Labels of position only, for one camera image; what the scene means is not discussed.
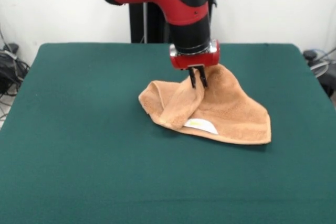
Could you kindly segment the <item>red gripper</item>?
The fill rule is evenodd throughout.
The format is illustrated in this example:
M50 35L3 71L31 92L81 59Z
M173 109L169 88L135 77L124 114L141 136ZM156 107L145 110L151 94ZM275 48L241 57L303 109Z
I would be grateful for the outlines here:
M220 44L218 40L211 39L208 48L197 54L183 55L179 53L173 44L169 47L170 60L174 68L176 69L187 69L189 72L192 88L196 88L196 75L195 66L199 67L199 75L203 87L207 88L207 80L205 74L205 68L209 66L214 66L219 63L220 60Z

